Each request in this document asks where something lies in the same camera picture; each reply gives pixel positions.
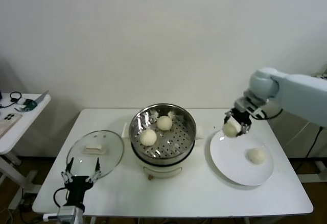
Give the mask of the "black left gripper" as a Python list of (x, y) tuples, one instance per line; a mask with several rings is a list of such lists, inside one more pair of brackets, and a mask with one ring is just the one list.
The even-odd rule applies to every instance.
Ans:
[(94, 183), (101, 177), (101, 167), (99, 158), (97, 158), (95, 171), (89, 177), (76, 176), (73, 177), (71, 168), (73, 165), (74, 157), (67, 163), (65, 171), (61, 172), (64, 181), (64, 186), (68, 190), (68, 197), (66, 205), (82, 204), (86, 191), (90, 190)]

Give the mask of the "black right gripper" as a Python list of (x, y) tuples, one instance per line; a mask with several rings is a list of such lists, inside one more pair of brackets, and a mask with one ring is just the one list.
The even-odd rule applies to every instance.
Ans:
[(224, 124), (229, 122), (238, 132), (237, 137), (247, 134), (250, 131), (252, 122), (248, 112), (241, 112), (232, 108), (225, 112)]

